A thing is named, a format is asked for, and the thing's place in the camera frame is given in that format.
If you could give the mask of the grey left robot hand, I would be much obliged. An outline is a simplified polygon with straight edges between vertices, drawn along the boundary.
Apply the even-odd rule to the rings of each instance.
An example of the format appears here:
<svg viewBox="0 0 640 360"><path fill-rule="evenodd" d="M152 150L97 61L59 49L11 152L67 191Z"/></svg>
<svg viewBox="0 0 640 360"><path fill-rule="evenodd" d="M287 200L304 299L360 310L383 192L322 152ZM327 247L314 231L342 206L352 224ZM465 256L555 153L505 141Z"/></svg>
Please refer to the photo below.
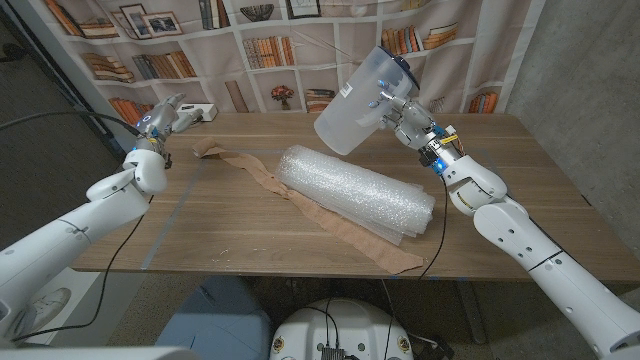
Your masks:
<svg viewBox="0 0 640 360"><path fill-rule="evenodd" d="M173 133L184 132L203 118L202 109L192 108L181 114L177 112L184 97L184 93L168 96L138 120L135 128L140 134L134 146L136 150L154 151L168 160L169 154L165 150L166 139Z"/></svg>

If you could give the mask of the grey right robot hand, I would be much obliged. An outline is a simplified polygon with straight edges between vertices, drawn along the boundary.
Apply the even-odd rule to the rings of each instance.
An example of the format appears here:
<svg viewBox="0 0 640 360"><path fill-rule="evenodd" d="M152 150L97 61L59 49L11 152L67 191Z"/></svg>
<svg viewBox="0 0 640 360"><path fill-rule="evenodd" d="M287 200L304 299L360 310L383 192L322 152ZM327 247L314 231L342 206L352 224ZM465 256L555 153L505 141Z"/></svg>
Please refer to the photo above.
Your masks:
<svg viewBox="0 0 640 360"><path fill-rule="evenodd" d="M375 108L382 103L391 106L380 118L380 128L392 129L403 145L416 150L424 167L430 167L437 175L442 175L451 164L464 156L461 145L455 144L458 137L454 130L448 132L438 126L433 114L418 102L394 95L389 82L378 80L377 86L382 91L376 101L369 103L369 107Z"/></svg>

